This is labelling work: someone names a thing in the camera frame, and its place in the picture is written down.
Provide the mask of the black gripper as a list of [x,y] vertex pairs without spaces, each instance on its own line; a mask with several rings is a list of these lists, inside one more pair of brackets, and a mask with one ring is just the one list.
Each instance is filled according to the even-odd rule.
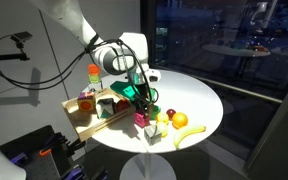
[[154,100],[145,74],[131,72],[129,74],[129,81],[133,91],[135,92],[135,112],[142,113],[142,111],[144,111],[146,116],[150,116]]

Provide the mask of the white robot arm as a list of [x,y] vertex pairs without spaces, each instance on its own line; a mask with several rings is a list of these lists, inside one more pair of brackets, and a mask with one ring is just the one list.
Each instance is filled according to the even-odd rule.
[[155,102],[150,78],[161,74],[148,65],[148,45],[142,33],[124,32],[117,39],[103,40],[87,22],[78,0],[30,0],[39,10],[61,24],[84,46],[93,63],[111,75],[126,74],[135,107],[150,113]]

